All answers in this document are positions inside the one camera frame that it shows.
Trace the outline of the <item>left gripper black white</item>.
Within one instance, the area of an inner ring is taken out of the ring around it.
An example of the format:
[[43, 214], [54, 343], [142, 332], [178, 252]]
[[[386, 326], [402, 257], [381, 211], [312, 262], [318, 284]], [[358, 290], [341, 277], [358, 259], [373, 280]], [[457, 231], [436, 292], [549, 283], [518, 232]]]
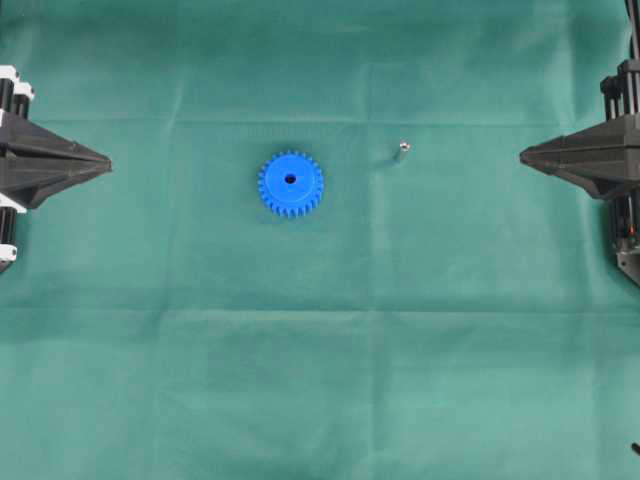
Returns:
[[28, 117], [34, 90], [21, 82], [18, 70], [1, 66], [1, 145], [16, 155], [63, 158], [96, 163], [58, 171], [18, 170], [1, 186], [1, 272], [17, 259], [16, 229], [19, 214], [38, 208], [46, 199], [111, 172], [110, 159], [75, 141], [56, 135]]

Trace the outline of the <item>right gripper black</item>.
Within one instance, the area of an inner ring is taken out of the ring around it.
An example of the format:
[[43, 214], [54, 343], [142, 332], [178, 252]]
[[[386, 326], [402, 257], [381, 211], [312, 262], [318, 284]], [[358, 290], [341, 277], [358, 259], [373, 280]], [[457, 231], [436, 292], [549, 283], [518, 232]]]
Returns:
[[605, 101], [606, 122], [528, 147], [520, 153], [520, 162], [583, 189], [593, 199], [610, 200], [609, 225], [617, 267], [639, 285], [639, 180], [577, 164], [538, 160], [556, 154], [639, 147], [639, 118], [620, 117], [639, 112], [639, 60], [622, 62], [616, 76], [601, 82], [600, 90]]

